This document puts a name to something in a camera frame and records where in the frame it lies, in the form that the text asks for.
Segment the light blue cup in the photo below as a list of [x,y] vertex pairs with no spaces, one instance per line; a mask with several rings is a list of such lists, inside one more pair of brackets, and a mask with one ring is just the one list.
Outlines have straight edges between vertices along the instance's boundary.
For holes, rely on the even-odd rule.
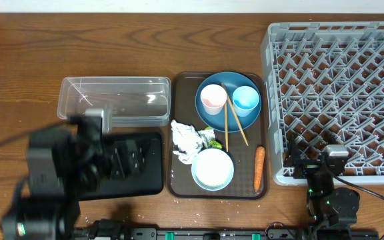
[[254,88],[241,86],[233,92],[233,106],[240,117],[248,116],[258,106],[260,96]]

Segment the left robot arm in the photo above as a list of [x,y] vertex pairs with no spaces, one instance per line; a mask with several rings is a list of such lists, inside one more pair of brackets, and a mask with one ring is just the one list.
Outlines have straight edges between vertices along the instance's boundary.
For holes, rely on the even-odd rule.
[[11,208],[1,218],[5,239],[69,239],[86,195],[116,192],[115,184],[144,175],[152,139],[142,135],[104,135],[102,117],[74,115],[67,124],[76,134],[48,127],[29,136],[25,182],[15,190]]

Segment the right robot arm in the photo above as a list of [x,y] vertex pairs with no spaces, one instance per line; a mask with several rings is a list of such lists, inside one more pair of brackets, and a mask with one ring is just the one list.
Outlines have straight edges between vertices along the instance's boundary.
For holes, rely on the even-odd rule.
[[334,178],[345,171],[349,152],[331,139],[315,159],[303,157],[294,138],[290,138],[284,167],[293,168],[293,178],[308,185],[308,213],[315,219],[314,233],[320,229],[348,227],[357,222],[358,192],[334,185]]

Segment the wooden chopstick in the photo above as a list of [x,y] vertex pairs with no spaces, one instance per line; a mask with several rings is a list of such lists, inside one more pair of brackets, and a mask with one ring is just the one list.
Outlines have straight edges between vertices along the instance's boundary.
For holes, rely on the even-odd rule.
[[231,98],[230,98],[230,96],[229,96],[229,94],[228,94],[227,88],[226,88],[226,86],[224,85],[224,83],[221,83],[221,86],[222,86],[222,88],[224,88],[224,90],[225,90],[225,92],[226,92],[226,95],[227,95],[227,102],[228,102],[228,104],[229,104],[229,106],[230,106],[230,108],[231,108],[231,110],[232,110],[232,112],[233,112],[233,116],[234,116],[235,121],[236,121],[236,123],[237,123],[237,126],[238,126],[238,128],[239,128],[239,130],[240,130],[240,133],[241,133],[241,135],[242,135],[242,137],[243,137],[243,140],[244,140],[246,146],[249,146],[247,137],[245,136],[245,133],[244,133],[242,124],[241,124],[241,122],[240,122],[240,120],[239,120],[239,118],[238,118],[238,115],[237,115],[237,113],[236,113],[236,111],[235,111],[235,109],[234,109],[233,102],[232,102],[232,100],[231,100]]
[[229,128],[228,128],[227,102],[225,102],[224,104],[224,120],[225,120],[225,148],[226,148],[226,152],[229,152]]

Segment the green and silver wrapper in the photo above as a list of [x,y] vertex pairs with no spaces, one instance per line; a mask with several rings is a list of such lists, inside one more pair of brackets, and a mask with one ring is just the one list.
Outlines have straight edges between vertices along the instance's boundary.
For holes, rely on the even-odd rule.
[[219,143],[215,138],[214,129],[211,127],[206,127],[198,131],[200,138],[203,140],[203,146],[206,149],[222,149],[223,145]]

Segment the pink cup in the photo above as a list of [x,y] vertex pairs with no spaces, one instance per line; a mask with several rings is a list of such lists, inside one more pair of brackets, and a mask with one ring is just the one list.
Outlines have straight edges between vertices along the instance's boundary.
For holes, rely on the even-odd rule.
[[222,86],[210,84],[201,90],[200,100],[206,113],[216,115],[224,108],[227,94]]

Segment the white paper napkin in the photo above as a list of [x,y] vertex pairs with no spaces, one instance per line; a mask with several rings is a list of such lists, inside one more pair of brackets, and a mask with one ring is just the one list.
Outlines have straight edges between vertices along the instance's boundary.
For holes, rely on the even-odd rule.
[[204,140],[192,125],[184,125],[172,120],[172,141],[176,150],[173,153],[180,162],[190,165],[195,156],[202,150]]

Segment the orange carrot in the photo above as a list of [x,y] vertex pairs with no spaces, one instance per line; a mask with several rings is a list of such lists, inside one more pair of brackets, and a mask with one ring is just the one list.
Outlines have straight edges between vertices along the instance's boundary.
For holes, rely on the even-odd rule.
[[258,146],[255,151],[255,160],[254,160],[254,190],[258,192],[261,186],[261,179],[263,176],[263,167],[265,162],[265,148],[263,146]]

